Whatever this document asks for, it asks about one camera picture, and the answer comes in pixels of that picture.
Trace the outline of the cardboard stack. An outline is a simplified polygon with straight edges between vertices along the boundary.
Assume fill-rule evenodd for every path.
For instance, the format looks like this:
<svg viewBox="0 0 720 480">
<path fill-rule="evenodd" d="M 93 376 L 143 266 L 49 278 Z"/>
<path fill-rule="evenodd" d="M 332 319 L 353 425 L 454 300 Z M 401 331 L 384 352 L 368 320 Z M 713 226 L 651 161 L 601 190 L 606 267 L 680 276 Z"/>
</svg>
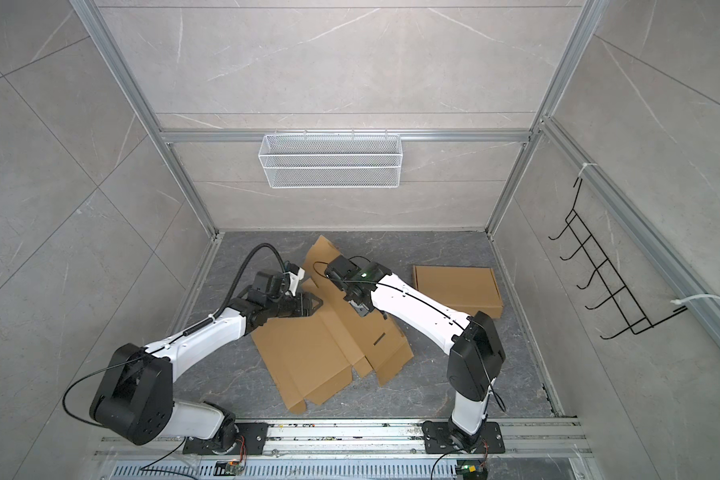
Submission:
<svg viewBox="0 0 720 480">
<path fill-rule="evenodd" d="M 343 300 L 344 294 L 320 275 L 315 261 L 330 262 L 340 251 L 321 236 L 302 264 L 309 274 L 305 291 L 323 305 L 310 317 L 273 318 L 252 333 L 259 354 L 286 409 L 302 414 L 307 404 L 321 405 L 349 386 L 353 376 L 376 375 L 383 386 L 414 354 L 395 320 L 373 312 L 365 317 Z"/>
</svg>

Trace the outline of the brown cardboard box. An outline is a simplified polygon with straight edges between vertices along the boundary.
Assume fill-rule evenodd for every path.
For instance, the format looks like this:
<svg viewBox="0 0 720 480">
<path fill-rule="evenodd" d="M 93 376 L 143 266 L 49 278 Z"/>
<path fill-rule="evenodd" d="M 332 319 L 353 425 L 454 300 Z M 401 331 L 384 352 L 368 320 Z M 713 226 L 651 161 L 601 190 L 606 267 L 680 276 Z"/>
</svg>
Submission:
<svg viewBox="0 0 720 480">
<path fill-rule="evenodd" d="M 413 279 L 419 292 L 453 310 L 483 312 L 494 320 L 502 316 L 504 302 L 491 268 L 416 265 Z"/>
</svg>

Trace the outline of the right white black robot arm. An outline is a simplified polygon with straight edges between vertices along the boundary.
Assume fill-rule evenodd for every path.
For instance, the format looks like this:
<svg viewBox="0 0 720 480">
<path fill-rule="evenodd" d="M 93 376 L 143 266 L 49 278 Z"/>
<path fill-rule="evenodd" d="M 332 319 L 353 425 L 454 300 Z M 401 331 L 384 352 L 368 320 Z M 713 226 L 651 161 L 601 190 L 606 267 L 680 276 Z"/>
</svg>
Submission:
<svg viewBox="0 0 720 480">
<path fill-rule="evenodd" d="M 482 311 L 470 315 L 447 307 L 377 262 L 360 266 L 340 255 L 327 263 L 322 276 L 344 293 L 358 315 L 392 315 L 448 355 L 447 379 L 455 390 L 449 435 L 462 448 L 474 445 L 506 360 L 494 320 Z"/>
</svg>

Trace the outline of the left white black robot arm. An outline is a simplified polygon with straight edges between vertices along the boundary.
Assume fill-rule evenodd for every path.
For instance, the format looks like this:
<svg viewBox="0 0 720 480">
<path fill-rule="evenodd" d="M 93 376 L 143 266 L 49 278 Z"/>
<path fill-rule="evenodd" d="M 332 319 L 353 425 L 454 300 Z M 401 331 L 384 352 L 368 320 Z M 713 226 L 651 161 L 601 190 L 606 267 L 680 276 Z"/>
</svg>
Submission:
<svg viewBox="0 0 720 480">
<path fill-rule="evenodd" d="M 90 418 L 137 446 L 165 435 L 203 441 L 215 453 L 231 450 L 239 436 L 234 414 L 211 403 L 179 401 L 174 384 L 193 365 L 269 319 L 315 313 L 322 302 L 301 289 L 304 276 L 298 266 L 261 271 L 219 311 L 182 332 L 146 346 L 121 346 L 94 395 Z"/>
</svg>

